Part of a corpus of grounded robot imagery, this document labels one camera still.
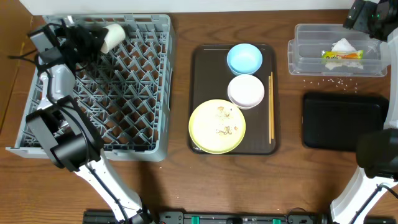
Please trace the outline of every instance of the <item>chopsticks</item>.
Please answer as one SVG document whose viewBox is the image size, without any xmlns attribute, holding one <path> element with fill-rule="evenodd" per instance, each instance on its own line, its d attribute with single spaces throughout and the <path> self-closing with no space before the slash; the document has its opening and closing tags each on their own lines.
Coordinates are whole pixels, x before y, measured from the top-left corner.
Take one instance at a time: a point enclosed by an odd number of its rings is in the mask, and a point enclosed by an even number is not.
<svg viewBox="0 0 398 224">
<path fill-rule="evenodd" d="M 269 144 L 275 137 L 275 124 L 274 124 L 274 77 L 268 76 L 268 127 L 269 127 Z"/>
</svg>

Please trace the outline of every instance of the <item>blue bowl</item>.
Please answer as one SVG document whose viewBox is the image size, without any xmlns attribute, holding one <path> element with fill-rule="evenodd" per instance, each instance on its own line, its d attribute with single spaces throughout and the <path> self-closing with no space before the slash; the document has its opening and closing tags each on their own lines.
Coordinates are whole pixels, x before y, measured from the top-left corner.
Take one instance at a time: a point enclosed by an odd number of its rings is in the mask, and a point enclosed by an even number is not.
<svg viewBox="0 0 398 224">
<path fill-rule="evenodd" d="M 262 54 L 256 46 L 238 44 L 229 50 L 226 61 L 233 74 L 252 75 L 261 67 Z"/>
</svg>

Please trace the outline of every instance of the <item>wooden tabletop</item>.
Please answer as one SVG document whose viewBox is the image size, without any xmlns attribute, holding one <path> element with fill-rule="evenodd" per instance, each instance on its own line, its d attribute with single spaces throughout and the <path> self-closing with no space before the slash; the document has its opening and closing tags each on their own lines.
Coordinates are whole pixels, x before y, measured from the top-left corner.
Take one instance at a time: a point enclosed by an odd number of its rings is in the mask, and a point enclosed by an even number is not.
<svg viewBox="0 0 398 224">
<path fill-rule="evenodd" d="M 115 161 L 112 165 L 127 185 L 158 211 L 182 208 L 188 212 L 283 214 L 293 207 L 327 210 L 354 174 L 355 154 L 302 146 L 302 96 L 309 90 L 320 90 L 382 93 L 388 98 L 390 78 L 342 78 L 348 86 L 336 86 L 329 78 L 290 75 L 287 42 L 294 38 L 297 24 L 341 24 L 347 13 L 171 14 L 178 38 L 168 156 L 162 162 Z M 269 44 L 275 50 L 280 148 L 271 156 L 196 155 L 187 147 L 192 53 L 201 44 L 242 42 Z M 32 67 L 21 67 L 0 135 L 0 223 L 81 223 L 86 209 L 108 209 L 89 184 L 49 160 L 24 159 L 4 149 L 15 143 L 32 76 Z M 385 194 L 371 213 L 398 218 L 397 201 Z"/>
</svg>

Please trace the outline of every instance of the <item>white wall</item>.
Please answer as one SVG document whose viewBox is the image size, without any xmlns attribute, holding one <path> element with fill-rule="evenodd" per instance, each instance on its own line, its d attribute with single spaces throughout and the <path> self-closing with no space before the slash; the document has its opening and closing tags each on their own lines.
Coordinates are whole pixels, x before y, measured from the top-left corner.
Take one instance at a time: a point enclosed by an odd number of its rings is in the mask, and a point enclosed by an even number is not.
<svg viewBox="0 0 398 224">
<path fill-rule="evenodd" d="M 20 0 L 33 15 L 349 9 L 354 0 Z"/>
</svg>

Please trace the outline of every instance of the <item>gray plastic crate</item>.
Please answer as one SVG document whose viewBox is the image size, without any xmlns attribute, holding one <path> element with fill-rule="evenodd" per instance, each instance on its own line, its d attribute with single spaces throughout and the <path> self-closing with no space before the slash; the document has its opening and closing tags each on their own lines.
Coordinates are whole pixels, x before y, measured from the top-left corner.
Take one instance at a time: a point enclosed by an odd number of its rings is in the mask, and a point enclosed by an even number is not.
<svg viewBox="0 0 398 224">
<path fill-rule="evenodd" d="M 167 15 L 44 16 L 47 23 L 89 29 L 118 23 L 126 40 L 77 74 L 74 97 L 105 140 L 112 160 L 161 161 L 167 155 L 175 33 Z M 25 158 L 48 158 L 25 123 L 40 103 L 42 82 L 33 77 L 14 147 Z"/>
</svg>

